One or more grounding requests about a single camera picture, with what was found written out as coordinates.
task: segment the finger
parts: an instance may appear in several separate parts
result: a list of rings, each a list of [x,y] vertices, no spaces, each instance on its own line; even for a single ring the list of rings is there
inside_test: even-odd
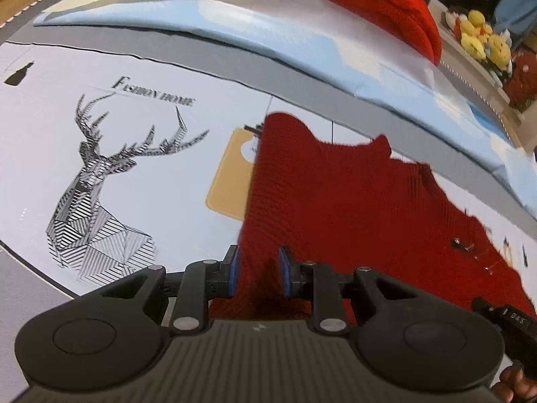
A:
[[[496,385],[492,386],[491,389],[492,392],[495,393],[504,403],[511,403],[511,400],[513,400],[515,396],[513,390],[502,382],[496,383]]]
[[[513,364],[507,385],[509,385],[511,389],[514,389],[515,384],[520,383],[522,379],[524,379],[524,367],[521,364]]]
[[[513,378],[514,378],[514,375],[513,375],[514,370],[515,370],[514,366],[508,366],[505,370],[501,372],[500,381],[507,385],[512,385]]]
[[[529,400],[537,396],[537,382],[528,379],[524,375],[515,380],[514,387],[512,389],[516,395],[524,400]]]

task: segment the black bottle silhouette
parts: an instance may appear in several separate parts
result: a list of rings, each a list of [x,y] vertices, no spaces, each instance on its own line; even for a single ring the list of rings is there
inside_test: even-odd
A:
[[[33,64],[34,62],[26,64],[24,67],[17,70],[15,74],[10,75],[4,83],[6,85],[18,86],[19,83],[22,82],[22,80],[26,77],[26,71],[28,71],[28,68],[30,68]]]
[[[522,254],[524,256],[524,266],[528,268],[528,257],[526,256],[526,250],[524,249],[524,246],[522,246]]]

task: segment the yellow plush toy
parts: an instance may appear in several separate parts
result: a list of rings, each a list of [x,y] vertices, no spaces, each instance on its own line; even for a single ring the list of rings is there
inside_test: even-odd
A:
[[[486,33],[484,35],[477,36],[477,39],[483,44],[483,46],[489,43],[489,38],[490,35],[487,35]]]
[[[475,60],[485,60],[487,58],[483,44],[476,37],[469,36],[467,33],[462,32],[461,45]]]
[[[476,29],[481,29],[485,25],[485,16],[479,10],[471,10],[468,12],[468,21]]]
[[[461,21],[459,27],[461,28],[461,33],[466,33],[468,36],[477,37],[479,34],[479,30],[468,19]]]
[[[506,42],[498,35],[490,35],[487,48],[490,51],[489,60],[495,64],[498,69],[505,71],[511,60],[511,50]]]

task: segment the metal screw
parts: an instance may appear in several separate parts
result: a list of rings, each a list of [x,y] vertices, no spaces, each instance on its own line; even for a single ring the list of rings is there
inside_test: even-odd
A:
[[[342,331],[347,327],[347,324],[339,318],[325,318],[319,323],[321,329],[329,332]]]
[[[177,330],[194,330],[199,327],[200,322],[191,316],[182,316],[180,318],[175,318],[174,327]]]

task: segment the deer antlers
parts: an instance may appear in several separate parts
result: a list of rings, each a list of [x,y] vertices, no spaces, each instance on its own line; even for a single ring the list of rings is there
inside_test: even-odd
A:
[[[82,94],[82,96],[79,99],[79,103],[76,105],[76,115],[75,115],[75,122],[79,126],[82,134],[86,137],[88,140],[88,143],[94,148],[98,142],[101,140],[102,135],[100,134],[100,131],[98,129],[98,126],[101,122],[103,122],[103,119],[106,118],[106,115],[108,115],[108,112],[104,112],[103,115],[98,117],[91,125],[88,125],[88,121],[91,119],[91,117],[88,115],[90,110],[93,109],[93,106],[101,100],[104,100],[108,97],[111,97],[114,95],[108,94],[104,95],[102,97],[96,98],[95,100],[90,101],[84,109],[82,109],[82,102],[84,101],[85,94]]]
[[[155,126],[152,126],[143,143],[137,145],[135,142],[128,148],[127,144],[125,144],[118,153],[114,154],[113,156],[110,156],[108,159],[112,162],[121,162],[135,156],[163,156],[165,154],[174,154],[186,148],[190,148],[191,146],[200,142],[203,138],[205,138],[205,136],[207,136],[209,130],[205,130],[203,133],[200,133],[198,136],[188,142],[183,142],[183,139],[188,129],[185,125],[185,122],[181,118],[181,114],[179,113],[179,109],[177,108],[177,106],[175,107],[175,110],[177,112],[179,128],[172,135],[170,141],[164,139],[158,147],[150,148],[151,144],[153,144],[153,140],[155,137]]]
[[[90,143],[90,145],[94,149],[102,138],[98,126],[103,121],[103,119],[106,118],[108,112],[105,112],[103,115],[100,115],[100,117],[93,121],[91,125],[88,124],[88,121],[91,118],[88,113],[97,102],[109,98],[112,95],[114,95],[114,93],[99,97],[89,102],[84,108],[82,108],[82,102],[84,101],[84,95],[82,95],[79,99],[79,103],[77,104],[75,121],[86,139],[88,140],[88,143]],[[146,139],[141,144],[137,144],[135,142],[129,147],[127,147],[127,144],[125,144],[119,152],[108,157],[108,160],[112,162],[111,173],[130,170],[134,165],[136,165],[136,162],[132,160],[133,157],[163,156],[165,154],[178,153],[184,149],[192,147],[193,145],[203,140],[205,136],[207,136],[209,130],[200,133],[198,136],[188,142],[183,142],[183,139],[188,129],[185,125],[185,122],[183,121],[183,118],[181,118],[181,114],[179,113],[179,109],[177,108],[177,106],[175,107],[175,110],[177,113],[177,119],[179,121],[179,128],[172,135],[169,141],[164,139],[158,147],[151,148],[151,144],[153,144],[153,140],[155,138],[155,126],[151,126],[151,129],[149,130]]]

